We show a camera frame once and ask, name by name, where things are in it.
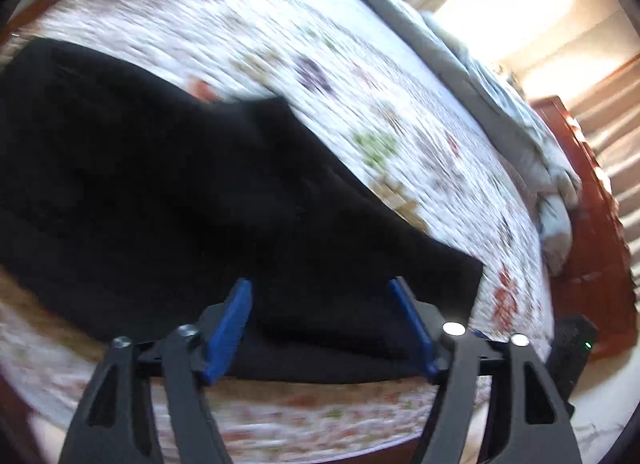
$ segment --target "black cloth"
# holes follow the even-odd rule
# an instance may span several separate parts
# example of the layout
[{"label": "black cloth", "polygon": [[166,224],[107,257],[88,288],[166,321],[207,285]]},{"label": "black cloth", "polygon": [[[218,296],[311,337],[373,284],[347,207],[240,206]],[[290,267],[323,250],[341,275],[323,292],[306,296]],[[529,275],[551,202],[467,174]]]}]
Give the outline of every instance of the black cloth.
[{"label": "black cloth", "polygon": [[387,208],[283,98],[203,104],[58,41],[0,77],[0,194],[0,263],[99,340],[161,338],[251,279],[240,378],[415,374],[389,279],[466,322],[482,275]]}]

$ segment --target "mattress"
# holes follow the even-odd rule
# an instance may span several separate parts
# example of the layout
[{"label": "mattress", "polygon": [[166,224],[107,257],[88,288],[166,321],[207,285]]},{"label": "mattress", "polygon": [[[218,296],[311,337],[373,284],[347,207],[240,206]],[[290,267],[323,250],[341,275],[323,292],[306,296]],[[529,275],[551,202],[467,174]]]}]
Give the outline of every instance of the mattress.
[{"label": "mattress", "polygon": [[[361,0],[63,0],[6,46],[33,36],[128,60],[223,99],[285,95],[297,116],[414,226],[484,263],[470,325],[526,334],[543,358],[552,307],[537,229],[491,143],[433,73]],[[64,428],[104,347],[0,277],[0,364]],[[476,403],[488,399],[478,382]],[[225,378],[206,390],[235,462],[318,462],[419,436],[435,387],[421,378],[318,385]],[[162,387],[154,412],[177,451]]]}]

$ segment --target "black garment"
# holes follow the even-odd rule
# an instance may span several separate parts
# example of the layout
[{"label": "black garment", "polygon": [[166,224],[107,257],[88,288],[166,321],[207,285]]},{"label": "black garment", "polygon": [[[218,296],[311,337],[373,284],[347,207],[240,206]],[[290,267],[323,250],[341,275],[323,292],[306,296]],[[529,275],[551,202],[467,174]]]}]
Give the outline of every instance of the black garment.
[{"label": "black garment", "polygon": [[205,105],[138,67],[38,40],[0,77],[0,263],[91,336],[165,336],[240,276],[232,373],[415,374],[386,284],[466,322],[482,265],[387,208],[283,98]]}]

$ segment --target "floral pattern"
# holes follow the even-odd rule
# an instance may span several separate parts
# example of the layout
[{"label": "floral pattern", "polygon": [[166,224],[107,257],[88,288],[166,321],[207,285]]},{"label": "floral pattern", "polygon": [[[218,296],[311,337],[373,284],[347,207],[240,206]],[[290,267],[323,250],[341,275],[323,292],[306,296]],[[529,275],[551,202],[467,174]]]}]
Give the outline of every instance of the floral pattern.
[{"label": "floral pattern", "polygon": [[[2,60],[33,36],[128,60],[203,100],[285,95],[389,207],[482,260],[473,328],[496,339],[517,329],[546,355],[550,297],[526,207],[472,118],[362,1],[63,0]],[[0,364],[36,411],[67,426],[103,350],[0,274]],[[476,401],[488,391],[480,380]],[[206,401],[235,462],[318,462],[415,438],[435,392],[417,378],[224,379]],[[176,462],[162,387],[152,395],[165,459]]]}]

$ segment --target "black device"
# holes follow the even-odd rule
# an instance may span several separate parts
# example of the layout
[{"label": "black device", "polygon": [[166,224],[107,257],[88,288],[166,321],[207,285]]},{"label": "black device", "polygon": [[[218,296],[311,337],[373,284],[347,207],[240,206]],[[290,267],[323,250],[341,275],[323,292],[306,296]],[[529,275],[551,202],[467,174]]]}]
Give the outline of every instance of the black device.
[{"label": "black device", "polygon": [[551,343],[551,353],[546,360],[546,371],[556,384],[570,417],[575,408],[569,403],[569,397],[597,341],[598,329],[586,316],[556,320],[556,332]]},{"label": "black device", "polygon": [[[389,287],[414,327],[412,360],[438,385],[412,464],[458,464],[478,376],[492,377],[479,462],[580,464],[564,402],[525,336],[485,339],[414,300],[401,278]],[[164,377],[182,464],[232,464],[200,387],[228,369],[251,306],[251,285],[239,280],[225,303],[208,307],[197,325],[146,344],[116,338],[84,391],[60,464],[162,464],[150,401],[153,376]]]}]

